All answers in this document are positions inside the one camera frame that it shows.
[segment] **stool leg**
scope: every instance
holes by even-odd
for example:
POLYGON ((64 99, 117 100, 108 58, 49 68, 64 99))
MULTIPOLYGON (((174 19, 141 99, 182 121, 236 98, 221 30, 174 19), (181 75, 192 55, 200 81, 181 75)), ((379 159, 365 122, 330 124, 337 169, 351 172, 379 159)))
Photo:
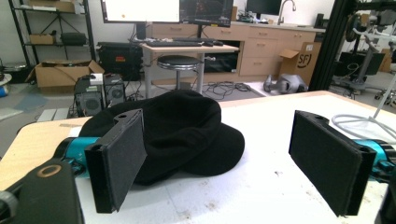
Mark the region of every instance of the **stool leg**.
POLYGON ((176 71, 176 89, 180 90, 180 71, 176 71))

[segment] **hat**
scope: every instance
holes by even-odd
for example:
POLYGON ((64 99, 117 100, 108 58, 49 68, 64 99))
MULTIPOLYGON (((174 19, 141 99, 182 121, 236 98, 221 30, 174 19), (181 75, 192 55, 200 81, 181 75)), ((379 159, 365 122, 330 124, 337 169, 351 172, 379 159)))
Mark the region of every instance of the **hat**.
POLYGON ((134 180, 148 185, 185 171, 221 175, 239 162, 244 136, 221 123, 219 104, 195 91, 169 91, 154 98, 125 102, 102 110, 82 127, 79 136, 104 136, 114 117, 142 109, 147 157, 134 180))

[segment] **stool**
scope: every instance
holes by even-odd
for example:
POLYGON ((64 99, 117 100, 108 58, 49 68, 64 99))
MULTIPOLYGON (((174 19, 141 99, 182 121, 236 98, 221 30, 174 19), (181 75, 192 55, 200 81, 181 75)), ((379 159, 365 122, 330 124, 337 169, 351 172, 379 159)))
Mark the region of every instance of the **stool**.
POLYGON ((176 70, 176 89, 180 89, 180 71, 198 69, 200 60, 184 55, 166 55, 157 60, 157 65, 164 69, 176 70))

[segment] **computer mouse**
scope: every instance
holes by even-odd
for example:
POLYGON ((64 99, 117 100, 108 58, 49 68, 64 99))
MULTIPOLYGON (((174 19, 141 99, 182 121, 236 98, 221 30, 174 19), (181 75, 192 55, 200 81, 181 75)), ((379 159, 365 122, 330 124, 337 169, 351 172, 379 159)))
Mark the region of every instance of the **computer mouse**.
POLYGON ((224 44, 221 41, 215 40, 215 41, 213 41, 213 45, 215 45, 215 46, 223 46, 224 44))
POLYGON ((202 43, 202 46, 213 47, 213 42, 205 41, 204 43, 202 43))

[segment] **monitor screen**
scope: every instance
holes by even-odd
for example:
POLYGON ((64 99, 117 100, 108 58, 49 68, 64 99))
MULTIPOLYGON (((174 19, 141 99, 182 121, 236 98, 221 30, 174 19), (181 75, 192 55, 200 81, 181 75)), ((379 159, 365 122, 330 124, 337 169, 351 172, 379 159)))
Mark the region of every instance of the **monitor screen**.
POLYGON ((180 22, 230 27, 233 0, 180 0, 180 22))
POLYGON ((101 0, 104 23, 179 22, 179 0, 101 0))
POLYGON ((259 19, 260 14, 279 15, 282 0, 247 0, 246 11, 256 13, 259 19))

